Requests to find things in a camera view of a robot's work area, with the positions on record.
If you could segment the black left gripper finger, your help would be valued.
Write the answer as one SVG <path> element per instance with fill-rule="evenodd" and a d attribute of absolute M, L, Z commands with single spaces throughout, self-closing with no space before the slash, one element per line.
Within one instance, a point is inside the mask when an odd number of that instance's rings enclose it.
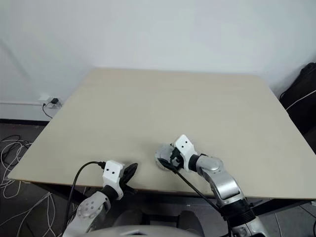
<path fill-rule="evenodd" d="M 136 194 L 136 190 L 128 186 L 127 184 L 123 184 L 122 190 L 124 194 L 131 194 L 131 195 Z"/>
<path fill-rule="evenodd" d="M 132 163 L 124 170 L 124 172 L 127 172 L 127 174 L 129 175 L 129 180 L 134 176 L 137 170 L 137 167 L 138 167 L 138 163 Z"/>

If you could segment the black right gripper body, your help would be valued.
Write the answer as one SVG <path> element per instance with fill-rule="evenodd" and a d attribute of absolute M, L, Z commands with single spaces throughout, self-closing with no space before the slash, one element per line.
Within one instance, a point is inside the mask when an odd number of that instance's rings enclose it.
<path fill-rule="evenodd" d="M 177 148 L 174 148 L 170 155 L 170 164 L 175 169 L 184 168 L 184 159 L 181 156 L 180 151 Z"/>

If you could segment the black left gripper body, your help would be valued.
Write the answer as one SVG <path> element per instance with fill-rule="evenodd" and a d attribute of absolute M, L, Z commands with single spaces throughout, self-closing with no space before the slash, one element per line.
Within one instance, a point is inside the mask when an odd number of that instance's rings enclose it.
<path fill-rule="evenodd" d="M 129 181 L 129 175 L 127 174 L 127 172 L 124 172 L 122 177 L 120 178 L 119 186 L 121 188 L 125 188 L 128 181 Z"/>

